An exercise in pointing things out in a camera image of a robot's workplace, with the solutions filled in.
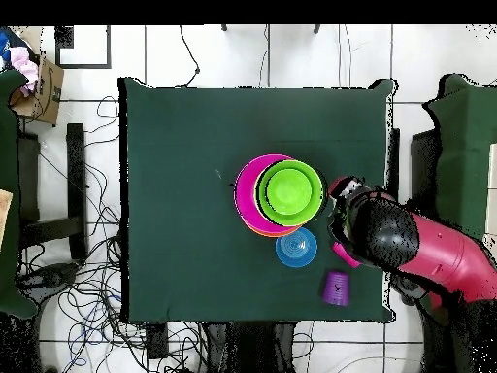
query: purple object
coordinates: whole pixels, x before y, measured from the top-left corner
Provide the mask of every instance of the purple object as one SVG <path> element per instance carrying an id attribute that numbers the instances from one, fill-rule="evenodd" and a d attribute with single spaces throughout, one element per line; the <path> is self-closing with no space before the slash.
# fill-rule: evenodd
<path id="1" fill-rule="evenodd" d="M 348 275 L 346 273 L 328 273 L 322 300 L 330 305 L 348 306 Z"/>

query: lime green bowl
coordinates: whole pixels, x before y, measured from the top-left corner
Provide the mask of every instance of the lime green bowl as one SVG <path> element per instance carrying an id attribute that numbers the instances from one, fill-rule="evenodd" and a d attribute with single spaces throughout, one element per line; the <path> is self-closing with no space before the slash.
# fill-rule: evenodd
<path id="1" fill-rule="evenodd" d="M 262 172 L 254 193 L 259 211 L 281 226 L 304 224 L 322 204 L 322 181 L 299 160 L 283 160 Z"/>
<path id="2" fill-rule="evenodd" d="M 307 176 L 296 169 L 283 169 L 268 182 L 266 195 L 271 208 L 280 215 L 296 215 L 302 212 L 313 189 Z"/>

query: magenta bowl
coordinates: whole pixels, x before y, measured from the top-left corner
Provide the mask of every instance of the magenta bowl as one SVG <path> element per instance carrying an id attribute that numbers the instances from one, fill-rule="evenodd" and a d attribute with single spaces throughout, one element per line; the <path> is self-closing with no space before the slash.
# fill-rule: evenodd
<path id="1" fill-rule="evenodd" d="M 251 160 L 238 175 L 234 197 L 239 215 L 256 230 L 284 235 L 291 227 L 274 224 L 264 218 L 255 204 L 254 190 L 259 175 L 276 161 L 291 160 L 284 154 L 264 154 Z"/>

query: blue bowl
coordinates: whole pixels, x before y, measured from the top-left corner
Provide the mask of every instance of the blue bowl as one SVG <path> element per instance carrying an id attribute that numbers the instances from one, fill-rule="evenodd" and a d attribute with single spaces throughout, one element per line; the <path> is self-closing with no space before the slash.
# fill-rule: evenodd
<path id="1" fill-rule="evenodd" d="M 304 267 L 313 261 L 316 253 L 315 236 L 305 227 L 276 240 L 276 254 L 288 267 Z"/>

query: green table cover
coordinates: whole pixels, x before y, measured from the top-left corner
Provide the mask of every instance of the green table cover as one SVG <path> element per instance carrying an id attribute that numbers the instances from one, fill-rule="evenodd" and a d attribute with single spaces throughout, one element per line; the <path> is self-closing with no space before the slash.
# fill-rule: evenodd
<path id="1" fill-rule="evenodd" d="M 291 269 L 278 260 L 275 239 L 241 221 L 231 185 L 266 153 L 307 162 L 328 182 L 356 175 L 382 185 L 393 87 L 388 80 L 349 90 L 171 89 L 120 79 L 129 320 L 390 321 L 382 272 L 351 269 L 330 251 L 331 203 L 306 225 L 318 244 L 314 261 Z M 349 273 L 348 307 L 321 302 L 331 270 Z"/>
<path id="2" fill-rule="evenodd" d="M 0 251 L 0 312 L 31 318 L 37 306 L 17 290 L 15 278 L 20 264 L 19 178 L 17 171 L 17 118 L 8 107 L 12 93 L 27 79 L 17 70 L 0 73 L 0 188 L 13 194 Z"/>
<path id="3" fill-rule="evenodd" d="M 427 108 L 440 128 L 436 207 L 440 218 L 481 240 L 485 232 L 490 145 L 497 143 L 497 89 L 443 78 Z"/>

